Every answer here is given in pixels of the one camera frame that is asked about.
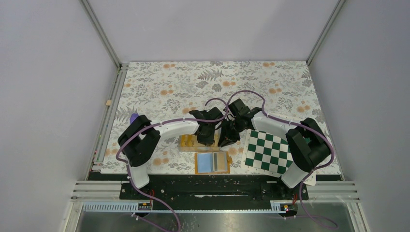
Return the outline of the clear box of orange blocks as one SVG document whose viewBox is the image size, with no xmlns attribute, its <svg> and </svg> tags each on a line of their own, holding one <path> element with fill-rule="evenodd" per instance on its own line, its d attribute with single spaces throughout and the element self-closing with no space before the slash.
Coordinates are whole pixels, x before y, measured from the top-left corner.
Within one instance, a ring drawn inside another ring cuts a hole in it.
<svg viewBox="0 0 410 232">
<path fill-rule="evenodd" d="M 180 135 L 178 140 L 178 150 L 180 152 L 214 152 L 220 151 L 217 143 L 204 145 L 198 142 L 196 135 Z"/>
</svg>

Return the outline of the orange leather card holder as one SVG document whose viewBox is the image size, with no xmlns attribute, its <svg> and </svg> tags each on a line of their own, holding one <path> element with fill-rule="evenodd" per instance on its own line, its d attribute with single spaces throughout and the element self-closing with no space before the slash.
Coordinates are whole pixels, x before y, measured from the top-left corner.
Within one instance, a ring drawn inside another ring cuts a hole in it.
<svg viewBox="0 0 410 232">
<path fill-rule="evenodd" d="M 202 173 L 202 174 L 197 172 L 197 154 L 198 153 L 195 153 L 194 155 L 195 174 L 212 175 L 212 174 L 229 174 L 230 173 L 230 164 L 232 163 L 232 158 L 229 156 L 228 152 L 214 151 L 214 152 L 207 152 L 207 153 L 211 153 L 211 156 L 213 158 L 212 171 L 210 173 Z"/>
</svg>

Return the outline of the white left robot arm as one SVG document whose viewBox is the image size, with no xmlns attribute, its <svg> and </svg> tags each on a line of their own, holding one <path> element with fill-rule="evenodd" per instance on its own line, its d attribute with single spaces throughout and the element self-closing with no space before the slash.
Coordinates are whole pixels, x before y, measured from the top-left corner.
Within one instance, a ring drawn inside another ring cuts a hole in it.
<svg viewBox="0 0 410 232">
<path fill-rule="evenodd" d="M 226 118 L 217 107 L 210 110 L 193 110 L 183 118 L 153 122 L 146 115 L 139 115 L 120 135 L 120 148 L 116 159 L 126 164 L 132 193 L 139 199 L 149 195 L 147 162 L 160 141 L 180 135 L 196 135 L 201 143 L 213 143 L 216 126 Z"/>
</svg>

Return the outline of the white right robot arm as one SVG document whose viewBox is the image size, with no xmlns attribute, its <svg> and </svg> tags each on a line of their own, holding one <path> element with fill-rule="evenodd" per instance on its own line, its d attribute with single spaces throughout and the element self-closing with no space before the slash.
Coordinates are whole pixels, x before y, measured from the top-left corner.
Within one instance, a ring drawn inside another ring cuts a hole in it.
<svg viewBox="0 0 410 232">
<path fill-rule="evenodd" d="M 306 118 L 292 122 L 281 117 L 269 116 L 260 107 L 250 109 L 241 99 L 228 104 L 233 120 L 221 124 L 219 147 L 240 140 L 245 130 L 263 131 L 288 143 L 293 163 L 281 175 L 277 186 L 278 195 L 289 199 L 296 193 L 296 186 L 311 174 L 327 157 L 334 158 L 334 150 L 317 122 Z"/>
</svg>

